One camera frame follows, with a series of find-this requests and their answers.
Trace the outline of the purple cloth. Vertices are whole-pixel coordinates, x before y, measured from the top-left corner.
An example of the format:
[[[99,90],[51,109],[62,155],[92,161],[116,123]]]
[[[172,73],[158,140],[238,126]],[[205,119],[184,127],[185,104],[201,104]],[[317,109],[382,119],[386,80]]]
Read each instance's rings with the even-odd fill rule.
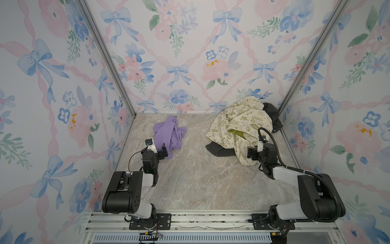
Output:
[[[182,148],[182,139],[185,136],[186,127],[178,127],[177,117],[170,115],[164,122],[153,126],[154,144],[158,151],[165,145],[168,159],[173,158],[173,150]]]

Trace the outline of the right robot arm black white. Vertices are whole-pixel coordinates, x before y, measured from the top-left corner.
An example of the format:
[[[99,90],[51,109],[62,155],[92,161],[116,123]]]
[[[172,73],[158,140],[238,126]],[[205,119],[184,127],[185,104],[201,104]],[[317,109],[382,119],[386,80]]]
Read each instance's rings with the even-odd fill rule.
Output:
[[[331,178],[324,173],[283,166],[274,144],[265,143],[263,149],[249,148],[247,157],[259,161],[259,170],[272,180],[282,181],[299,191],[299,200],[270,206],[267,214],[254,213],[248,222],[255,229],[278,231],[292,229],[296,222],[334,222],[344,217],[346,208]]]

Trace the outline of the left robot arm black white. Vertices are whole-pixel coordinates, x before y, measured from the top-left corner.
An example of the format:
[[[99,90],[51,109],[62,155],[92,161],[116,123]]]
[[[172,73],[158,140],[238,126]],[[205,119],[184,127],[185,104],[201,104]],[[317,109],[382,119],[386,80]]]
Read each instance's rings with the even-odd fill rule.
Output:
[[[142,189],[157,185],[159,161],[168,156],[161,150],[145,148],[141,151],[143,167],[139,171],[113,173],[102,201],[102,211],[108,214],[126,213],[124,220],[130,230],[157,230],[163,227],[154,204],[141,199]]]

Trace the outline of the lime green cloth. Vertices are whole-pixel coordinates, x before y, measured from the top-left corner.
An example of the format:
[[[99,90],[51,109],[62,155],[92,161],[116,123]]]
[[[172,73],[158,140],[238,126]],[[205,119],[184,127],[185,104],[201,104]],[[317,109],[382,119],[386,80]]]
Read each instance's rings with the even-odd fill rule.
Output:
[[[230,129],[228,132],[245,139],[245,133],[243,131]]]

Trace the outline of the black cloth at corner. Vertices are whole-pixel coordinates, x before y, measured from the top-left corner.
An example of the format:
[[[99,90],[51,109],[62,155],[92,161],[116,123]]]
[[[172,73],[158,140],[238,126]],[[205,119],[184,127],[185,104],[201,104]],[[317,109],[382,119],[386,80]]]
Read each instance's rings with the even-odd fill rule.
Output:
[[[279,119],[280,116],[279,110],[270,103],[264,103],[263,105],[264,105],[263,110],[268,114],[268,116],[272,120],[272,126],[273,126],[272,133],[278,132],[283,127],[283,124]]]

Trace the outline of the cream green printed cloth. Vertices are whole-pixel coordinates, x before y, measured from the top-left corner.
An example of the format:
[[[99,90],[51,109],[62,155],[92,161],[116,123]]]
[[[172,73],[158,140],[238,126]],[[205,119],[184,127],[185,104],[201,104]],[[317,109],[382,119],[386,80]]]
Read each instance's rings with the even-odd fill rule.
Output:
[[[263,108],[263,103],[253,96],[239,100],[215,118],[206,137],[224,148],[233,148],[241,165],[253,166],[255,161],[247,158],[247,151],[258,146],[258,129],[273,130],[272,120]],[[229,133],[230,129],[243,131],[245,139]]]

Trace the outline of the dark grey cloth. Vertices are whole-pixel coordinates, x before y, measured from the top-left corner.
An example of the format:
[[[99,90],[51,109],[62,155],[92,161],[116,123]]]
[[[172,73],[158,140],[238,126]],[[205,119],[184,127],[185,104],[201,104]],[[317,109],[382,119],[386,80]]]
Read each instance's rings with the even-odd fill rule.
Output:
[[[233,157],[236,155],[233,148],[227,149],[212,141],[207,144],[206,149],[216,157]]]

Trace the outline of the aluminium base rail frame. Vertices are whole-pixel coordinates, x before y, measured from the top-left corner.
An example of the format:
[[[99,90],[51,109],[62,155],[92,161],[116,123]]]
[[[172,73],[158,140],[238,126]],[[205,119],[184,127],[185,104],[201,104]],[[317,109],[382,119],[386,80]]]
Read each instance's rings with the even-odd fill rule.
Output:
[[[253,211],[161,210],[162,222],[151,234],[131,230],[125,215],[94,212],[82,244],[278,244],[275,229],[250,223]]]

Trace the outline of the left corner aluminium post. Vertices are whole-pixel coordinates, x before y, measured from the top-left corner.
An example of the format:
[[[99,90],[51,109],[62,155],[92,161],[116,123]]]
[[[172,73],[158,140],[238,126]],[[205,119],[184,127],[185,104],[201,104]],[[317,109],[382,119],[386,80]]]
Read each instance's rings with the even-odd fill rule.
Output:
[[[87,1],[76,0],[75,2],[76,2],[77,7],[80,9],[81,15],[83,16],[87,27],[91,31],[91,35],[96,42],[96,46],[97,46],[100,54],[102,55],[103,61],[107,65],[109,73],[112,75],[114,83],[116,84],[116,86],[119,89],[119,93],[124,100],[126,108],[129,110],[129,112],[131,114],[131,118],[134,119],[136,117],[136,113],[131,105],[131,102],[130,102],[130,99],[127,95],[125,86],[121,82],[121,80],[119,78],[119,74],[116,71],[116,68],[114,67],[114,62],[110,56],[108,48],[103,40],[103,36],[102,36],[102,34],[101,34],[101,32],[100,32],[100,30],[95,22],[95,19],[91,13],[91,10],[89,8]]]

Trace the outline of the corner aluminium post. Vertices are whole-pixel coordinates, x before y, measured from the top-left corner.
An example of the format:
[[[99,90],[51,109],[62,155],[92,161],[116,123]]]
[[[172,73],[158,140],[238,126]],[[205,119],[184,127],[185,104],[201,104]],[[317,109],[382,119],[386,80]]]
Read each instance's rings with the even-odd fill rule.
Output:
[[[126,108],[129,110],[129,112],[131,114],[131,118],[134,119],[136,117],[136,113],[131,105],[131,102],[130,102],[130,99],[127,95],[125,86],[121,82],[121,80],[119,78],[119,74],[116,71],[116,68],[114,67],[114,62],[110,56],[108,48],[103,40],[103,36],[102,36],[102,34],[101,34],[101,32],[100,32],[100,30],[95,22],[95,19],[91,13],[91,10],[89,8],[87,1],[76,0],[75,2],[76,2],[77,7],[80,9],[81,15],[83,16],[87,27],[91,31],[91,35],[96,42],[96,46],[97,46],[100,54],[102,55],[103,61],[107,65],[109,73],[112,75],[114,83],[116,84],[116,86],[119,89],[119,93],[124,100]]]
[[[343,13],[345,12],[345,8],[348,6],[349,2],[350,1],[348,0],[341,0],[336,2],[334,10],[333,12],[331,12],[330,17],[328,18],[328,22],[324,25],[322,31],[319,34],[317,42],[313,45],[305,63],[303,64],[302,70],[298,73],[296,79],[293,81],[290,89],[286,93],[286,96],[282,100],[279,112],[283,113],[286,110],[288,103],[295,94],[296,90],[299,88],[306,74],[309,72],[312,63],[315,62],[315,60],[319,56],[320,52],[323,49],[324,43],[331,36],[331,32],[337,25],[339,19],[342,17]]]

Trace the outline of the right corner aluminium post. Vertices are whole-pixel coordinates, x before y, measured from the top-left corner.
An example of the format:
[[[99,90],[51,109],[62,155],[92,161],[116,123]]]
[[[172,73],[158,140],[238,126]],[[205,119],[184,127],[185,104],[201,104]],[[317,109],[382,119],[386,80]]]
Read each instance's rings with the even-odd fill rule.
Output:
[[[299,88],[306,74],[309,72],[312,63],[315,62],[315,60],[319,56],[320,52],[323,49],[324,43],[331,36],[331,32],[337,25],[339,19],[342,17],[343,13],[345,12],[345,8],[348,6],[349,2],[350,1],[348,0],[341,0],[336,2],[334,10],[333,12],[331,12],[330,17],[328,18],[328,22],[324,25],[322,31],[319,34],[317,42],[313,45],[305,63],[303,64],[302,70],[298,73],[296,79],[293,81],[290,89],[286,93],[286,96],[282,100],[279,112],[283,113],[286,110],[288,103],[295,94],[296,90]]]

